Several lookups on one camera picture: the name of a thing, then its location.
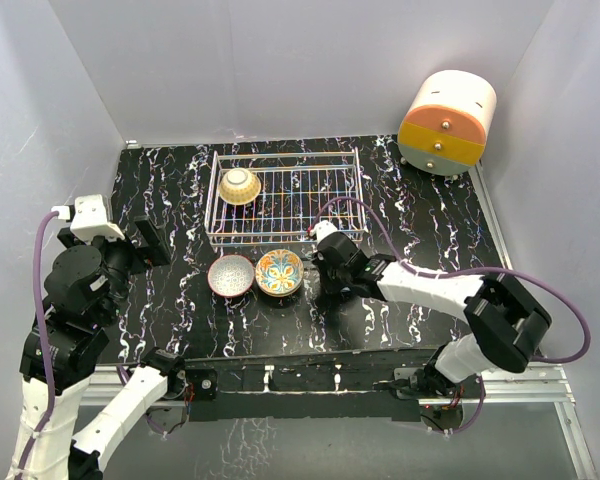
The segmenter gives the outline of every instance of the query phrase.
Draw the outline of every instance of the metal wire rack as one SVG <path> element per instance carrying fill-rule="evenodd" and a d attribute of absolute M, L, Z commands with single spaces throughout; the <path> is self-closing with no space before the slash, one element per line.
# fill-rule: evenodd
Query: metal wire rack
<path fill-rule="evenodd" d="M 218 195 L 222 176 L 248 168 L 262 182 L 256 200 L 234 206 Z M 205 230 L 213 247 L 307 243 L 314 215 L 329 200 L 362 200 L 360 158 L 351 152 L 218 155 L 214 152 L 205 212 Z M 332 205 L 321 220 L 333 222 L 355 242 L 365 231 L 365 212 L 356 204 Z"/>

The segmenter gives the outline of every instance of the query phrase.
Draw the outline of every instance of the purple cable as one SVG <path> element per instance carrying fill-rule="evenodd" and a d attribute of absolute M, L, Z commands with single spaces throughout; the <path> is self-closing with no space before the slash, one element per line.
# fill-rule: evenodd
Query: purple cable
<path fill-rule="evenodd" d="M 33 247 L 33 303 L 36 309 L 36 322 L 38 324 L 38 331 L 40 334 L 40 350 L 42 350 L 42 363 L 44 365 L 44 376 L 47 381 L 47 410 L 42 415 L 42 418 L 33 429 L 34 432 L 39 433 L 49 422 L 53 409 L 56 405 L 56 384 L 53 378 L 53 362 L 51 360 L 51 349 L 49 348 L 49 337 L 47 335 L 47 323 L 44 318 L 44 306 L 42 305 L 42 283 L 40 281 L 40 270 L 42 265 L 42 242 L 44 241 L 44 232 L 47 225 L 51 220 L 59 215 L 58 212 L 47 213 L 36 233 L 36 242 Z M 29 437 L 27 443 L 22 450 L 20 461 L 18 462 L 18 469 L 23 470 L 29 459 L 29 455 L 33 450 L 33 446 L 36 443 L 35 436 Z M 16 480 L 22 479 L 22 473 L 16 475 Z"/>
<path fill-rule="evenodd" d="M 120 379 L 120 383 L 122 383 L 122 385 L 126 385 L 129 381 L 129 374 L 127 373 L 127 371 L 122 365 L 116 366 L 116 371 L 118 372 L 118 378 Z M 158 424 L 153 418 L 151 418 L 146 413 L 144 414 L 144 418 L 147 420 L 147 424 L 149 425 L 149 427 L 151 427 L 151 429 L 154 432 L 159 433 L 160 435 L 168 434 L 168 432 L 164 430 L 160 424 Z"/>
<path fill-rule="evenodd" d="M 428 272 L 418 272 L 411 265 L 409 265 L 408 263 L 405 263 L 404 257 L 400 254 L 400 252 L 398 252 L 395 245 L 391 241 L 389 232 L 387 231 L 385 226 L 382 224 L 382 221 L 380 220 L 378 215 L 376 215 L 376 213 L 371 209 L 371 207 L 366 205 L 364 202 L 358 200 L 357 198 L 336 197 L 336 198 L 329 200 L 327 203 L 325 203 L 323 205 L 323 207 L 320 209 L 320 211 L 316 214 L 316 216 L 313 219 L 313 222 L 311 223 L 311 226 L 309 227 L 309 230 L 312 230 L 313 227 L 316 226 L 316 224 L 320 221 L 320 217 L 322 216 L 324 211 L 327 208 L 329 208 L 329 206 L 333 205 L 336 202 L 343 202 L 343 201 L 356 203 L 357 205 L 360 205 L 362 208 L 364 208 L 365 210 L 367 210 L 369 212 L 371 217 L 373 217 L 375 222 L 378 224 L 378 227 L 380 228 L 382 235 L 384 236 L 385 240 L 387 241 L 387 244 L 389 245 L 391 252 L 399 260 L 400 266 L 402 266 L 402 268 L 404 268 L 407 272 L 409 272 L 413 275 L 419 275 L 424 278 L 441 279 L 442 280 L 442 279 L 447 279 L 447 278 L 460 277 L 463 275 L 485 275 L 487 273 L 497 273 L 497 274 L 504 273 L 504 274 L 508 274 L 508 275 L 513 275 L 514 277 L 521 278 L 523 280 L 526 280 L 529 283 L 533 283 L 534 285 L 540 287 L 541 289 L 545 290 L 546 292 L 550 293 L 551 295 L 556 297 L 558 300 L 560 300 L 569 310 L 571 310 L 573 312 L 575 317 L 578 319 L 578 322 L 580 322 L 580 326 L 582 327 L 582 333 L 584 335 L 582 347 L 576 353 L 574 353 L 573 355 L 569 355 L 568 357 L 545 358 L 545 357 L 534 356 L 534 357 L 532 357 L 532 360 L 534 360 L 536 362 L 543 362 L 543 363 L 570 363 L 570 362 L 575 362 L 576 360 L 582 358 L 589 350 L 589 347 L 591 346 L 591 330 L 589 329 L 589 324 L 588 324 L 587 320 L 584 318 L 584 315 L 582 314 L 580 309 L 571 300 L 566 298 L 560 292 L 556 291 L 550 285 L 546 284 L 545 282 L 543 282 L 541 280 L 538 280 L 538 279 L 532 277 L 531 275 L 527 275 L 526 273 L 518 272 L 517 270 L 509 270 L 507 268 L 502 268 L 502 267 L 468 268 L 465 270 L 458 270 L 457 272 L 450 272 L 450 273 L 446 272 L 446 273 L 440 273 L 440 274 L 428 273 Z"/>

